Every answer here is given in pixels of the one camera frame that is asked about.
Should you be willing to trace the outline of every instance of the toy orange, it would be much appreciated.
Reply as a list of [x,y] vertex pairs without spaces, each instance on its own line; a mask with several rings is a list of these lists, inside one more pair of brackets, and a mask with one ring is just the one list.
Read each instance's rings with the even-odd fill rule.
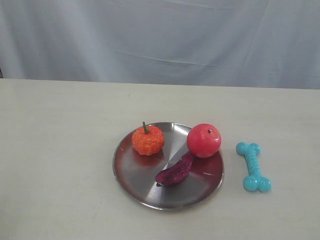
[[165,145],[164,133],[156,126],[146,126],[145,122],[142,124],[132,134],[132,145],[141,155],[156,154]]

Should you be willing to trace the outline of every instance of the stainless steel plate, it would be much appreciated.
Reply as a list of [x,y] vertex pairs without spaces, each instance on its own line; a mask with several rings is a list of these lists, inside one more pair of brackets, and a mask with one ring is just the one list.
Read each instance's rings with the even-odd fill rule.
[[158,210],[177,210],[202,202],[215,192],[224,177],[220,152],[207,159],[195,159],[186,179],[174,186],[157,186],[156,175],[174,165],[188,152],[190,127],[174,122],[157,122],[164,134],[162,151],[140,155],[133,148],[130,132],[118,145],[113,157],[113,173],[122,188],[141,204]]

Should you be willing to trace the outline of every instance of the rubber bone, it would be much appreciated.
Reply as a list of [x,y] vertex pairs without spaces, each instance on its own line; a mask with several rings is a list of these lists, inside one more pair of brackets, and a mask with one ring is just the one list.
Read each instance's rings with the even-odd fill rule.
[[236,145],[236,152],[244,156],[248,168],[249,176],[244,178],[243,187],[250,192],[256,190],[263,193],[270,191],[272,184],[268,178],[262,176],[257,159],[257,155],[260,154],[260,146],[256,143],[240,142]]

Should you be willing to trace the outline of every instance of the green stem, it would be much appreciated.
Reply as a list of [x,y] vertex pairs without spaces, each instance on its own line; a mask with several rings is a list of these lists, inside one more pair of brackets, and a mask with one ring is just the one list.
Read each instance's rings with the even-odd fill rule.
[[144,128],[144,133],[145,133],[145,134],[150,133],[149,129],[148,129],[147,126],[146,126],[146,123],[145,123],[145,122],[142,122],[142,125],[143,125],[143,128]]

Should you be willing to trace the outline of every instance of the purple sweet potato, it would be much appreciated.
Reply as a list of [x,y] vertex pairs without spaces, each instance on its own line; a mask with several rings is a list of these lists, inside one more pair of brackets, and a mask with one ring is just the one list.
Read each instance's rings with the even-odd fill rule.
[[175,165],[159,172],[155,181],[164,187],[178,184],[187,177],[193,162],[194,155],[188,152]]

